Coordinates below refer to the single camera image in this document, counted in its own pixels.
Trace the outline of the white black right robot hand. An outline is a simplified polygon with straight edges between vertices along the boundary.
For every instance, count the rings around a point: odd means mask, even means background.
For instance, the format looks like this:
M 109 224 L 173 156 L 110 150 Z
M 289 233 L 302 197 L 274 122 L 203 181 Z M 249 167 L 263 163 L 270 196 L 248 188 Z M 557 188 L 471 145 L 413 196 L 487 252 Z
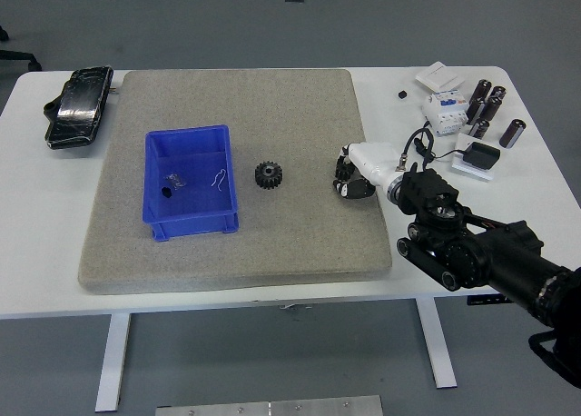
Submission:
M 345 199 L 362 199 L 382 192 L 396 203 L 406 160 L 407 156 L 398 155 L 389 143 L 347 144 L 340 150 L 333 186 Z

